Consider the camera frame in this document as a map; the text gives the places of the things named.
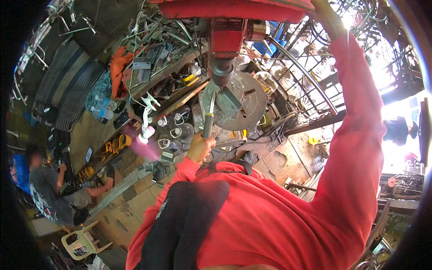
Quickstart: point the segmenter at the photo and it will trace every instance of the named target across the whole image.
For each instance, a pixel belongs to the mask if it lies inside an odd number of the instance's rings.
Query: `red long-sleeve shirt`
[[[347,114],[335,133],[314,199],[307,203],[254,169],[252,176],[198,173],[185,158],[178,164],[129,246],[126,269],[140,261],[141,247],[171,184],[225,180],[230,193],[197,255],[198,268],[267,264],[278,269],[347,269],[364,251],[377,212],[383,166],[383,103],[363,50],[354,36],[331,44]],[[217,170],[242,167],[220,162]]]

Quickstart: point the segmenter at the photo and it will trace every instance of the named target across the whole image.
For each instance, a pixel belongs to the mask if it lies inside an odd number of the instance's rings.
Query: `drill press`
[[[212,81],[200,98],[201,108],[208,113],[208,108],[214,105],[214,123],[227,130],[253,127],[266,108],[266,96],[259,82],[249,74],[235,70],[235,58],[243,41],[264,41],[270,32],[266,20],[299,23],[305,13],[314,9],[310,0],[148,2],[158,4],[161,14],[169,19],[204,18],[201,21],[206,24]]]

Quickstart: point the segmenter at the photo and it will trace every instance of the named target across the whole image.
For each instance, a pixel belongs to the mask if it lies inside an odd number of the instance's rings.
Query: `bag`
[[[33,113],[35,115],[39,115],[44,121],[46,121],[50,124],[54,124],[55,121],[57,120],[58,109],[56,107],[54,107],[53,105],[43,104],[43,110],[42,111],[38,111],[37,108],[35,108],[33,110]]]
[[[87,210],[87,208],[78,209],[74,205],[72,205],[72,208],[75,210],[75,216],[73,217],[74,226],[79,226],[83,224],[89,217],[89,211]]]

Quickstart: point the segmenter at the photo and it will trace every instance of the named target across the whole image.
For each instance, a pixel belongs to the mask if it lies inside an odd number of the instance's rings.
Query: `screwdriver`
[[[212,100],[210,101],[210,110],[206,113],[206,118],[204,119],[204,129],[203,138],[210,138],[212,134],[213,127],[213,109],[215,107],[216,91],[212,94]]]

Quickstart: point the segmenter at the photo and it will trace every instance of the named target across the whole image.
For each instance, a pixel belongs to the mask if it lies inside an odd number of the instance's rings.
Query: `gray shirt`
[[[55,193],[58,173],[53,169],[35,168],[29,178],[30,193],[39,211],[58,225],[73,225],[70,203]]]

